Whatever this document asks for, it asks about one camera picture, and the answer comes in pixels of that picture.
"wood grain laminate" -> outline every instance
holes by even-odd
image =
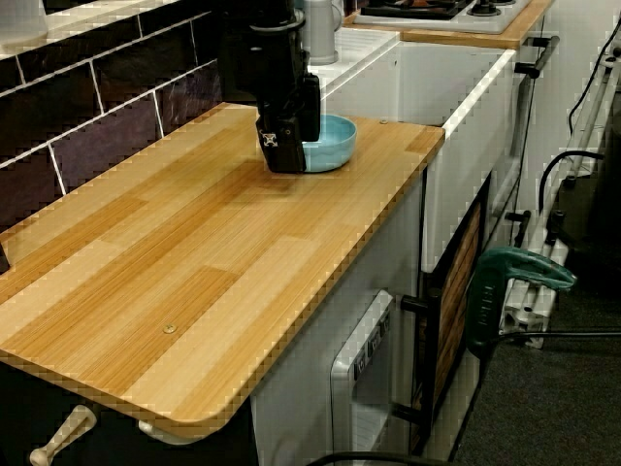
[[[353,118],[342,169],[267,170],[220,105],[0,234],[0,360],[183,437],[222,427],[443,130]]]
[[[345,27],[376,29],[381,31],[401,31],[401,40],[403,42],[518,50],[528,38],[528,33],[533,26],[545,15],[545,12],[548,11],[553,3],[554,0],[532,0],[502,34],[478,34],[472,32],[354,24],[353,21],[357,13],[345,19]]]

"stovetop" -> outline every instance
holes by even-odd
[[[451,19],[473,0],[375,0],[361,14],[372,17]]]
[[[371,0],[355,24],[501,34],[531,0],[497,0],[497,16],[469,14],[476,0]]]

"green clamp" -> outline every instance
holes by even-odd
[[[468,294],[466,346],[479,359],[487,356],[499,337],[499,326],[511,279],[569,289],[576,277],[540,254],[519,248],[494,248],[478,259]]]

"white sink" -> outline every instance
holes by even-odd
[[[487,174],[510,149],[515,54],[398,43],[326,93],[331,114],[444,129],[444,145],[427,177],[424,272],[436,267]]]
[[[325,96],[398,42],[398,32],[342,28],[335,35],[339,60],[331,65],[309,66],[309,71],[319,77]]]

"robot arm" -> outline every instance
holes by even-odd
[[[271,171],[306,171],[303,141],[319,138],[319,78],[302,49],[304,14],[294,0],[220,2],[224,34],[240,90],[257,101],[259,143]]]

